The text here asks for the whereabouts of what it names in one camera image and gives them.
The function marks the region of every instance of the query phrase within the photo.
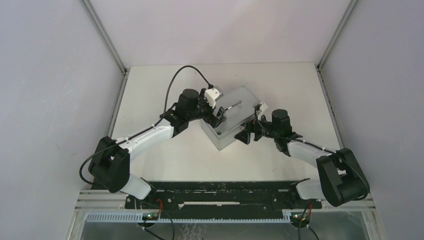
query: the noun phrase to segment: black mounting plate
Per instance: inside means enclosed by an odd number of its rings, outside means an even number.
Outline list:
[[[144,199],[160,207],[173,219],[282,219],[282,209],[303,209],[307,200],[296,196],[299,181],[222,181],[222,182],[167,182],[150,181],[155,187]],[[187,202],[233,202],[239,204],[192,205]],[[320,209],[320,202],[313,202]],[[133,196],[125,201],[126,209],[153,209]]]

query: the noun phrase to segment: metal plate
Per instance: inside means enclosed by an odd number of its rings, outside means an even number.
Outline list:
[[[220,107],[228,108],[229,106],[241,101],[241,104],[231,108],[225,113],[226,120],[214,129],[216,133],[224,136],[226,132],[240,126],[246,120],[251,119],[254,114],[254,106],[260,103],[259,99],[245,86],[242,86],[229,94],[225,94],[216,101],[216,115]]]

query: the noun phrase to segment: black cable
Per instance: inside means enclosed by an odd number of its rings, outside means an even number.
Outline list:
[[[257,110],[259,109],[259,107],[260,107],[261,105],[257,105],[256,107],[255,107],[255,110],[254,110],[254,117],[255,117],[255,119],[256,119],[256,121],[257,121],[257,123],[260,125],[260,127],[271,137],[272,135],[271,135],[271,133],[261,124],[261,122],[259,121],[259,118],[258,118],[258,114],[257,114]],[[364,188],[365,188],[365,191],[366,191],[366,193],[363,195],[363,196],[361,196],[361,197],[358,197],[357,199],[355,199],[355,201],[360,201],[360,200],[363,200],[363,199],[365,199],[366,197],[367,197],[367,195],[368,195],[368,191],[367,191],[367,185],[365,184],[365,181],[364,181],[364,179],[362,178],[362,176],[361,175],[359,175],[358,174],[358,172],[346,161],[346,159],[344,158],[344,157],[342,157],[342,156],[340,156],[339,154],[337,154],[337,153],[335,153],[335,152],[333,152],[333,151],[330,151],[330,150],[327,150],[327,149],[325,149],[325,148],[322,148],[322,147],[319,147],[319,146],[317,146],[317,145],[315,145],[315,144],[313,144],[313,143],[310,143],[310,142],[307,142],[307,141],[304,141],[304,140],[300,140],[300,139],[290,139],[290,138],[287,138],[287,137],[282,137],[283,139],[286,139],[286,140],[288,140],[288,141],[296,141],[296,142],[299,142],[299,143],[304,143],[304,144],[306,144],[306,145],[309,145],[309,146],[311,146],[311,147],[314,147],[314,148],[316,148],[316,149],[318,149],[318,150],[321,150],[321,151],[324,151],[324,152],[326,152],[326,153],[329,153],[329,154],[334,154],[334,155],[336,155],[336,156],[338,156],[338,158],[339,159],[341,159],[341,161],[344,163],[344,164],[346,164],[351,170],[352,170],[352,172],[353,173],[355,173],[358,177],[359,177],[359,179],[361,180],[361,182],[362,182],[362,184],[363,184],[363,186],[364,186]]]
[[[209,81],[208,80],[206,80],[206,78],[205,78],[205,76],[203,76],[203,74],[197,69],[197,68],[195,68],[194,66],[191,66],[191,65],[185,65],[185,66],[182,66],[180,69],[178,69],[178,71],[176,71],[176,73],[174,74],[174,76],[172,77],[172,80],[171,80],[171,82],[169,83],[169,86],[168,86],[168,90],[166,91],[166,97],[165,97],[165,107],[163,108],[163,114],[162,114],[162,117],[154,124],[154,126],[150,126],[150,127],[148,127],[148,128],[146,128],[146,129],[144,129],[144,130],[142,130],[142,131],[140,131],[140,132],[138,132],[138,133],[136,133],[136,134],[134,134],[134,135],[132,135],[132,136],[130,136],[129,138],[128,138],[128,140],[132,140],[132,139],[134,139],[134,138],[136,138],[136,137],[138,137],[138,136],[140,136],[140,135],[142,135],[142,134],[144,134],[145,132],[147,132],[147,131],[149,131],[149,130],[151,130],[151,129],[153,129],[153,127],[156,127],[163,119],[164,119],[164,115],[165,115],[165,113],[166,113],[166,111],[167,111],[167,102],[168,102],[168,95],[170,94],[170,89],[171,89],[171,86],[172,86],[172,83],[174,82],[174,80],[175,80],[175,78],[177,77],[177,75],[178,75],[178,73],[180,73],[181,72],[181,70],[183,70],[183,69],[185,69],[185,68],[192,68],[192,69],[194,69],[194,70],[196,70],[199,74],[200,74],[200,76],[203,78],[203,80],[207,83],[207,85],[208,85],[208,88],[213,88],[214,86],[212,85],[212,84],[210,84],[209,83]],[[79,177],[81,178],[81,180],[83,180],[85,183],[87,183],[87,184],[90,184],[90,185],[99,185],[99,186],[101,186],[101,184],[97,184],[97,183],[94,183],[94,182],[91,182],[91,181],[88,181],[84,176],[83,176],[83,168],[84,168],[84,166],[88,163],[88,161],[90,161],[90,159],[92,159],[94,156],[96,156],[97,154],[99,154],[99,153],[102,153],[102,152],[104,152],[104,151],[106,151],[106,150],[108,150],[108,149],[111,149],[111,148],[113,148],[113,147],[115,147],[115,146],[118,146],[118,145],[120,145],[120,144],[122,144],[122,143],[124,143],[125,141],[121,141],[121,142],[119,142],[119,143],[116,143],[116,144],[113,144],[113,145],[111,145],[111,146],[109,146],[109,147],[107,147],[107,148],[105,148],[105,149],[102,149],[102,150],[100,150],[100,151],[98,151],[98,152],[95,152],[95,153],[93,153],[91,156],[89,156],[82,164],[81,164],[81,167],[79,168]],[[145,181],[147,184],[149,184],[151,187],[153,187],[148,181],[146,181],[145,179],[143,179],[142,178],[142,180],[143,181]]]
[[[317,233],[310,226],[308,226],[307,228],[315,235],[316,240],[320,240],[320,238],[318,237]]]
[[[153,235],[154,237],[156,237],[157,239],[159,239],[159,240],[165,240],[164,238],[162,238],[162,237],[160,237],[160,236],[158,236],[158,235],[156,235],[156,233],[154,233],[154,232],[152,232],[152,231],[150,231],[148,228],[143,228],[143,230],[144,231],[146,231],[146,232],[148,232],[149,234],[151,234],[151,235]]]
[[[150,205],[150,206],[152,206],[152,207],[154,207],[154,208],[156,208],[156,209],[161,210],[161,212],[164,212],[164,213],[168,216],[169,220],[171,221],[171,226],[172,226],[172,240],[174,240],[174,238],[175,238],[175,226],[174,226],[174,222],[172,221],[171,216],[167,213],[167,211],[165,211],[165,210],[164,210],[163,208],[161,208],[160,206],[156,206],[156,205],[154,205],[154,204],[148,203],[148,202],[143,201],[143,200],[139,200],[139,201],[140,201],[140,202],[142,202],[142,203],[144,203],[144,204]]]
[[[97,183],[94,183],[94,182],[91,182],[91,181],[89,181],[89,180],[87,180],[84,176],[83,176],[83,168],[84,168],[84,166],[88,163],[88,161],[90,161],[94,156],[96,156],[97,154],[99,154],[99,153],[103,153],[104,151],[106,151],[106,150],[108,150],[108,149],[111,149],[111,148],[113,148],[113,147],[115,147],[116,145],[120,145],[120,144],[122,144],[122,143],[124,143],[125,141],[121,141],[121,142],[119,142],[119,143],[115,143],[115,144],[113,144],[113,145],[111,145],[111,146],[108,146],[108,147],[106,147],[105,149],[102,149],[102,150],[100,150],[100,151],[98,151],[98,152],[95,152],[95,153],[93,153],[91,156],[89,156],[82,164],[81,164],[81,166],[79,167],[79,177],[81,178],[81,180],[83,180],[85,183],[87,183],[87,184],[90,184],[90,185],[101,185],[101,184],[97,184]]]
[[[145,183],[146,184],[148,184],[152,189],[156,189],[156,187],[155,186],[153,186],[150,182],[148,182],[146,179],[144,179],[144,178],[142,178],[142,177],[140,177],[141,178],[141,180],[143,180],[143,181],[145,181]]]
[[[208,88],[213,88],[214,87],[214,85],[212,85],[212,84],[210,84],[209,82],[208,82],[208,80],[206,80],[206,78],[205,78],[205,76],[203,76],[203,74],[197,69],[197,68],[195,68],[194,66],[191,66],[191,65],[185,65],[185,66],[182,66],[180,69],[178,69],[178,71],[176,71],[176,73],[174,74],[174,76],[172,77],[172,79],[171,79],[171,82],[169,83],[169,86],[168,86],[168,90],[166,91],[166,97],[165,97],[165,106],[164,106],[164,108],[163,108],[163,114],[162,114],[162,117],[159,119],[159,121],[157,121],[155,124],[154,124],[154,126],[156,127],[163,119],[164,119],[164,115],[165,115],[165,113],[167,112],[167,102],[168,102],[168,95],[170,94],[170,89],[171,89],[171,86],[172,86],[172,83],[174,82],[174,80],[175,80],[175,78],[177,77],[177,75],[181,72],[181,70],[183,70],[183,69],[185,69],[185,68],[192,68],[192,69],[194,69],[194,70],[196,70],[199,74],[200,74],[200,76],[203,78],[203,80],[207,83],[207,85],[208,85]]]
[[[307,201],[306,207],[302,212],[302,216],[300,217],[300,223],[299,223],[299,228],[297,229],[297,236],[299,237],[299,240],[301,239],[301,227],[302,227],[302,221],[305,217],[306,211],[310,208],[310,204],[312,204],[313,200]]]
[[[261,105],[257,105],[254,109],[254,118],[256,119],[257,123],[259,124],[259,126],[269,135],[271,136],[271,133],[262,125],[261,121],[258,118],[258,114],[257,111],[258,109],[261,107]]]

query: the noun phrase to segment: aluminum box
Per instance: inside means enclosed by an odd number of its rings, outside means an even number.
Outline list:
[[[219,151],[236,140],[234,136],[243,130],[242,124],[251,121],[255,117],[255,105],[261,101],[245,86],[229,94],[224,92],[223,96],[216,101],[215,116],[220,107],[226,109],[240,101],[240,104],[225,112],[227,119],[217,128],[214,129],[205,121],[201,121],[201,128]]]

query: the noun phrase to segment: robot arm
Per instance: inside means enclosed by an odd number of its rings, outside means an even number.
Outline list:
[[[178,102],[162,114],[156,124],[116,140],[108,136],[102,138],[88,171],[111,193],[124,192],[144,199],[151,187],[142,178],[130,174],[130,162],[144,150],[177,136],[191,121],[202,119],[214,128],[219,126],[226,119],[225,109],[214,115],[216,101],[221,96],[217,87],[203,88],[200,93],[184,90]],[[292,131],[286,110],[274,110],[272,121],[268,122],[263,115],[266,108],[263,102],[255,106],[255,118],[246,122],[234,137],[245,144],[250,143],[252,133],[254,141],[261,137],[272,138],[280,152],[316,167],[319,180],[307,179],[295,185],[299,198],[326,199],[337,207],[366,197],[370,187],[352,151],[347,148],[332,151],[307,142]]]
[[[217,87],[203,88],[200,93],[194,89],[184,90],[178,102],[162,114],[156,124],[116,140],[108,136],[102,138],[95,151],[98,154],[93,156],[88,171],[109,192],[124,192],[144,199],[151,187],[130,174],[130,162],[146,149],[177,136],[189,126],[190,121],[203,119],[211,125],[219,125],[221,120],[213,112],[216,100],[221,96],[222,92]]]
[[[274,139],[280,152],[317,168],[319,180],[307,179],[297,183],[296,190],[301,199],[325,199],[338,207],[367,196],[370,185],[351,150],[343,148],[334,151],[310,143],[292,131],[286,110],[274,110],[272,121],[269,122],[263,115],[267,108],[263,102],[255,106],[255,118],[247,122],[244,130],[234,137],[245,144],[250,143],[252,133],[254,141],[261,137]]]

